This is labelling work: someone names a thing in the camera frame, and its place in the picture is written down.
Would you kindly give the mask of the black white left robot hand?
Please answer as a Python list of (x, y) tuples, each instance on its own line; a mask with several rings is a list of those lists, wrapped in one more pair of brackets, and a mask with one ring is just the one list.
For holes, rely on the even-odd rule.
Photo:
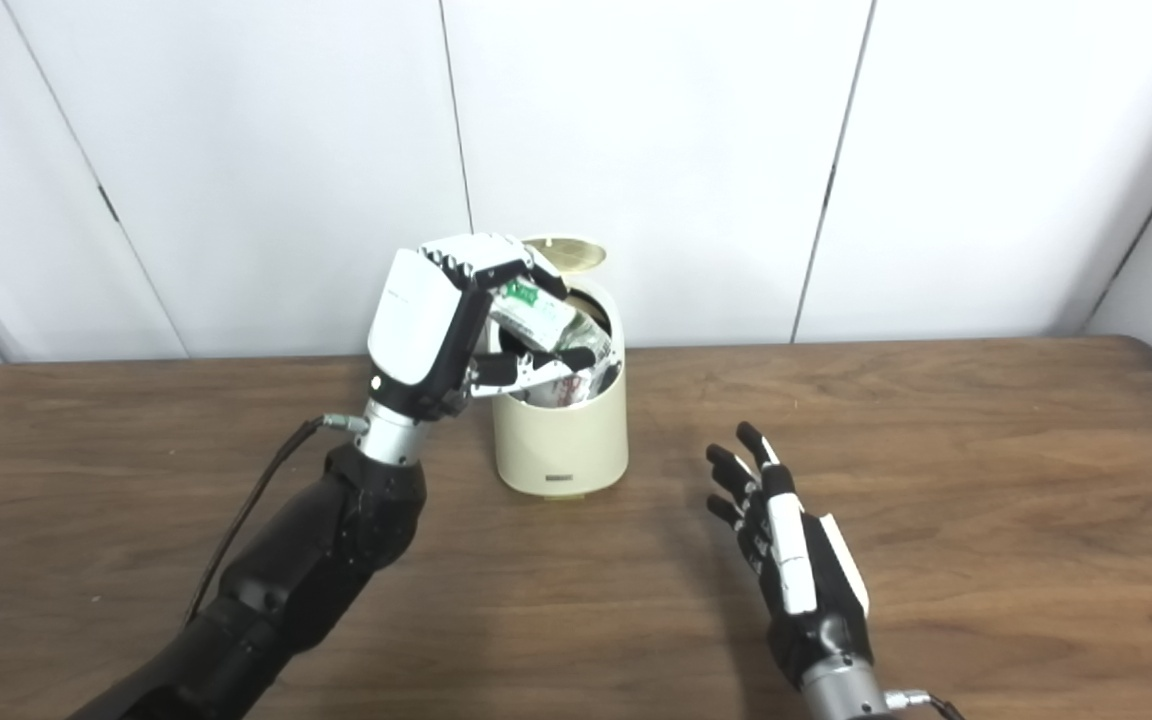
[(609, 338), (568, 304), (561, 272), (505, 234), (402, 249), (367, 338), (371, 401), (412, 420), (462, 414), (599, 366)]

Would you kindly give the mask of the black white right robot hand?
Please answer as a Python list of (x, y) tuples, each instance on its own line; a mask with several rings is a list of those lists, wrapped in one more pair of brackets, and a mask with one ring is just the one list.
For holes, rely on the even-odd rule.
[(732, 529), (755, 574), (776, 669), (799, 689), (808, 670), (826, 660), (873, 665), (867, 589), (838, 521), (806, 510), (794, 473), (750, 420), (740, 420), (735, 433), (751, 461), (708, 445), (710, 478), (721, 492), (707, 497), (707, 511)]

